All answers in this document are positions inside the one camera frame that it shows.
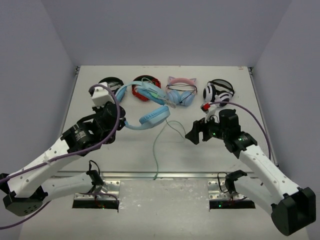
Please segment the large light blue headphones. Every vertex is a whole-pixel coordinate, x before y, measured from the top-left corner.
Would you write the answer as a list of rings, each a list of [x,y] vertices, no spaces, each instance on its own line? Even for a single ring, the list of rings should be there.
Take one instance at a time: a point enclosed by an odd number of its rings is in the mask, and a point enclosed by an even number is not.
[[[149,101],[138,102],[131,92],[132,85],[143,86],[145,91],[142,94]],[[148,82],[131,81],[124,84],[115,97],[118,101],[124,101],[123,107],[129,114],[124,121],[125,127],[134,131],[152,129],[162,124],[170,116],[171,108],[176,107],[162,88]]]

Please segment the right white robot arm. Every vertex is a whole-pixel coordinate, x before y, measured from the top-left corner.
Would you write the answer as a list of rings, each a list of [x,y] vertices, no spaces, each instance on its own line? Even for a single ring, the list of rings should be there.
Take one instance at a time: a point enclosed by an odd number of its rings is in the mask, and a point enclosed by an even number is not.
[[[223,109],[215,120],[216,106],[201,106],[205,117],[193,122],[186,138],[197,145],[211,138],[222,140],[226,149],[248,166],[260,179],[254,182],[247,173],[236,170],[225,176],[228,195],[249,198],[270,217],[277,230],[290,236],[316,221],[316,194],[310,187],[301,188],[290,180],[263,152],[258,142],[241,130],[234,109]]]

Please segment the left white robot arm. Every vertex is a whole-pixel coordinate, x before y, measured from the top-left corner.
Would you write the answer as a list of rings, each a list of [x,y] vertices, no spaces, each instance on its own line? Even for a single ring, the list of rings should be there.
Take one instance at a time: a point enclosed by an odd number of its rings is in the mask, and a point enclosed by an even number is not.
[[[54,179],[68,164],[111,144],[124,127],[125,110],[112,102],[94,107],[94,114],[78,120],[43,154],[21,170],[0,175],[6,210],[19,217],[34,213],[43,204],[72,194],[96,194],[105,185],[99,172],[89,169],[73,177]]]

